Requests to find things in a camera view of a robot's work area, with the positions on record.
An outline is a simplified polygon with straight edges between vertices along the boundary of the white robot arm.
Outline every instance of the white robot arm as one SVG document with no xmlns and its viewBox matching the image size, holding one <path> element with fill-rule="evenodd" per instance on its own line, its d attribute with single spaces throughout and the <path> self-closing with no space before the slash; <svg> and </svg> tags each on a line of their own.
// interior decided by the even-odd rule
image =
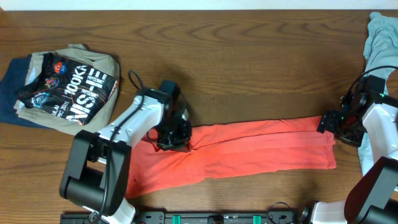
<svg viewBox="0 0 398 224">
<path fill-rule="evenodd" d="M 361 77 L 360 81 L 357 82 L 356 91 L 351 93 L 350 89 L 348 94 L 342 97 L 343 112 L 327 111 L 322 117 L 318 131 L 330 131 L 337 138 L 340 138 L 342 142 L 355 147 L 361 145 L 363 134 L 367 132 L 371 142 L 373 161 L 375 163 L 378 161 L 386 162 L 386 159 L 388 159 L 388 162 L 396 163 L 398 160 L 398 131 L 396 124 L 398 100 L 383 94 L 385 84 L 386 81 L 384 79 L 372 75 Z M 374 187 L 374 194 L 377 191 L 381 191 L 373 181 L 381 176 L 381 173 L 377 173 L 379 176 L 375 174 L 374 170 L 376 168 L 373 167 L 363 178 L 368 180 L 368 186 Z M 390 177 L 379 181 L 388 182 L 393 180 L 394 182 L 394 175 L 393 172 Z M 382 191 L 387 192 L 390 197 L 397 184 L 393 183 L 389 188 Z M 311 216 L 312 224 L 371 223 L 369 221 L 370 218 L 365 217 L 363 214 L 361 215 L 361 212 L 369 213 L 370 207 L 376 203 L 378 208 L 384 209 L 389 203 L 389 197 L 386 196 L 382 202 L 380 202 L 381 197 L 378 197 L 379 201 L 374 200 L 376 198 L 371 198 L 370 192 L 364 193 L 364 186 L 359 185 L 360 183 L 351 191 L 351 197 L 349 196 L 347 201 L 318 202 L 315 204 Z M 366 204 L 362 204 L 358 197 L 352 195 L 361 195 L 361 200 L 366 202 Z M 353 207 L 352 201 L 348 201 L 349 199 L 358 200 L 356 206 L 360 207 L 360 209 L 356 211 L 357 216 L 348 215 L 352 214 L 352 210 L 357 209 Z"/>
<path fill-rule="evenodd" d="M 91 211 L 91 221 L 130 224 L 136 211 L 124 194 L 131 149 L 155 128 L 159 148 L 189 151 L 192 128 L 186 109 L 175 110 L 179 95 L 177 84 L 164 80 L 158 90 L 140 90 L 132 105 L 107 127 L 96 133 L 79 132 L 62 177 L 61 197 Z M 105 174 L 87 162 L 105 163 Z"/>
</svg>

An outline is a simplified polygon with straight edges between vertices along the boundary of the graphic t-shirt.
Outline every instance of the graphic t-shirt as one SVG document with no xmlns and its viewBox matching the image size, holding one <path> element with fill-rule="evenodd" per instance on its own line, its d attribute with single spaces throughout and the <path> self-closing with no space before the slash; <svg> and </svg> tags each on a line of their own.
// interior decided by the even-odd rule
<svg viewBox="0 0 398 224">
<path fill-rule="evenodd" d="M 26 108 L 40 108 L 47 113 L 88 124 L 105 105 L 118 81 L 83 63 L 44 54 L 42 72 L 16 93 Z"/>
</svg>

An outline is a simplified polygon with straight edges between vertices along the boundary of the light blue cloth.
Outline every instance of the light blue cloth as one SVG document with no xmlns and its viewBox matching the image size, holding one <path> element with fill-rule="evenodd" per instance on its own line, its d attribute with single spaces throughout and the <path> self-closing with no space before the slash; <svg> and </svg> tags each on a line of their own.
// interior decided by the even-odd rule
<svg viewBox="0 0 398 224">
<path fill-rule="evenodd" d="M 379 12 L 372 12 L 370 18 L 369 37 L 363 51 L 366 59 L 365 71 L 383 65 L 398 66 L 398 19 L 382 16 Z M 387 80 L 393 71 L 393 68 L 382 68 L 371 74 Z M 365 175 L 373 166 L 371 142 L 367 133 L 363 136 L 361 147 L 358 148 L 358 155 L 362 174 Z"/>
</svg>

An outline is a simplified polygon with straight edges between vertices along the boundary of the folded shirt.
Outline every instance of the folded shirt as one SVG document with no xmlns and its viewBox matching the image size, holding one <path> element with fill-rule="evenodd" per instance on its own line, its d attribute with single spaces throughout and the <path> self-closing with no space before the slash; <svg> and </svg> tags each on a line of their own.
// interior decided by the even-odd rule
<svg viewBox="0 0 398 224">
<path fill-rule="evenodd" d="M 25 80 L 25 85 L 30 84 L 42 72 L 42 64 L 44 61 L 44 54 L 48 52 L 36 52 L 32 54 L 32 60 L 29 64 L 28 76 Z M 54 50 L 51 53 L 75 60 L 85 65 L 89 65 L 103 73 L 108 74 L 119 82 L 120 69 L 119 64 L 110 56 L 106 54 L 99 54 L 90 52 L 82 45 L 69 45 L 67 49 Z M 105 127 L 111 118 L 114 104 L 118 95 L 118 87 L 114 90 L 110 99 L 104 106 L 92 117 L 90 122 L 84 126 L 77 122 L 71 122 L 67 119 L 54 116 L 51 113 L 41 110 L 40 108 L 26 108 L 23 103 L 17 101 L 14 108 L 17 110 L 19 118 L 26 119 L 33 123 L 53 128 L 63 133 L 75 135 L 82 129 L 92 133 Z"/>
<path fill-rule="evenodd" d="M 319 121 L 317 116 L 197 127 L 189 153 L 159 151 L 144 138 L 131 152 L 126 198 L 205 178 L 333 169 L 335 140 L 332 133 L 316 132 Z"/>
<path fill-rule="evenodd" d="M 26 108 L 85 125 L 111 98 L 118 82 L 99 70 L 52 53 L 43 55 L 42 72 L 16 95 Z"/>
</svg>

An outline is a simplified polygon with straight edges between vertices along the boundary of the white lettering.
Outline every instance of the white lettering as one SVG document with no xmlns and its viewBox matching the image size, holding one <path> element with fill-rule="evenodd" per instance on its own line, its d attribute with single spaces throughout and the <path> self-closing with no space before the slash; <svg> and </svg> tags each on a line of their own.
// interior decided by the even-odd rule
<svg viewBox="0 0 398 224">
<path fill-rule="evenodd" d="M 94 98 L 97 98 L 97 97 L 98 97 L 98 94 L 93 93 L 92 91 L 88 91 L 88 90 L 85 90 L 85 89 L 81 89 L 81 92 L 84 93 L 84 94 L 86 94 L 86 95 L 92 96 L 92 97 L 94 97 Z"/>
<path fill-rule="evenodd" d="M 54 116 L 56 116 L 56 115 L 57 115 L 57 112 L 58 112 L 58 110 L 59 110 L 59 108 L 60 108 L 60 107 L 59 107 L 58 105 L 55 105 L 55 106 L 54 106 L 54 110 L 51 112 L 51 114 L 54 115 Z"/>
<path fill-rule="evenodd" d="M 71 112 L 74 112 L 76 115 L 68 115 L 66 117 L 67 120 L 69 121 L 79 121 L 78 118 L 87 118 L 87 114 L 79 109 L 77 109 L 75 106 L 70 108 Z"/>
<path fill-rule="evenodd" d="M 77 68 L 76 68 L 76 69 L 75 69 L 75 74 L 76 74 L 76 75 L 84 75 L 84 74 L 85 74 L 85 71 L 78 72 L 78 71 L 77 71 Z"/>
<path fill-rule="evenodd" d="M 90 72 L 88 73 L 88 75 L 89 75 L 89 76 L 92 76 L 93 73 L 94 73 L 94 68 L 92 68 L 92 69 L 90 70 Z"/>
<path fill-rule="evenodd" d="M 77 86 L 75 86 L 74 84 L 69 83 L 67 85 L 67 90 L 69 90 L 69 92 L 73 95 L 76 94 L 75 92 L 77 91 L 77 89 Z"/>
<path fill-rule="evenodd" d="M 87 67 L 87 65 L 81 65 L 81 66 L 77 66 L 76 68 L 83 70 L 83 71 L 87 71 L 86 67 Z"/>
<path fill-rule="evenodd" d="M 101 84 L 96 83 L 96 82 L 93 82 L 93 81 L 91 81 L 91 80 L 86 80 L 86 83 L 89 84 L 89 85 L 98 87 L 98 88 L 102 88 L 102 85 L 101 85 Z"/>
<path fill-rule="evenodd" d="M 69 102 L 64 102 L 63 105 L 61 106 L 61 109 L 66 110 L 68 105 L 69 105 Z"/>
<path fill-rule="evenodd" d="M 76 108 L 76 109 L 78 109 L 78 110 L 80 110 L 80 111 L 83 111 L 83 112 L 85 112 L 85 113 L 89 113 L 89 112 L 90 112 L 89 109 L 87 109 L 87 108 L 85 108 L 85 107 L 82 107 L 82 106 L 80 106 L 80 105 L 78 105 L 78 104 L 76 104 L 76 103 L 74 103 L 74 104 L 72 105 L 72 107 L 74 107 L 74 108 Z"/>
<path fill-rule="evenodd" d="M 70 83 L 71 83 L 71 84 L 74 84 L 74 85 L 80 85 L 80 84 L 81 84 L 81 79 L 76 78 L 76 77 L 73 77 L 73 78 L 70 80 Z"/>
<path fill-rule="evenodd" d="M 65 91 L 64 91 L 64 93 L 66 93 L 66 94 L 72 94 L 72 95 L 74 95 L 75 93 L 74 92 L 71 92 L 71 91 L 69 91 L 69 90 L 67 90 L 67 89 L 65 89 Z"/>
<path fill-rule="evenodd" d="M 94 82 L 96 82 L 96 83 L 99 83 L 99 84 L 104 84 L 104 80 L 100 80 L 99 78 L 87 77 L 87 79 L 89 79 L 89 80 L 91 80 L 91 81 L 94 81 Z"/>
<path fill-rule="evenodd" d="M 73 77 L 75 77 L 75 78 L 79 78 L 79 79 L 83 79 L 83 77 L 82 76 L 79 76 L 79 75 L 76 75 L 76 74 L 73 74 Z"/>
<path fill-rule="evenodd" d="M 78 104 L 80 104 L 80 105 L 84 105 L 84 104 L 86 104 L 87 103 L 87 101 L 91 101 L 89 104 L 87 104 L 87 105 L 85 105 L 87 108 L 91 108 L 93 105 L 94 105 L 94 103 L 95 103 L 95 98 L 94 97 L 92 97 L 92 96 L 89 96 L 89 97 L 87 97 L 86 98 L 86 95 L 85 94 L 83 94 L 83 95 L 80 95 L 78 98 L 77 98 L 77 100 L 76 100 L 76 102 L 78 103 Z"/>
<path fill-rule="evenodd" d="M 59 111 L 57 114 L 57 117 L 61 117 L 63 115 L 63 112 L 65 112 L 65 111 Z"/>
</svg>

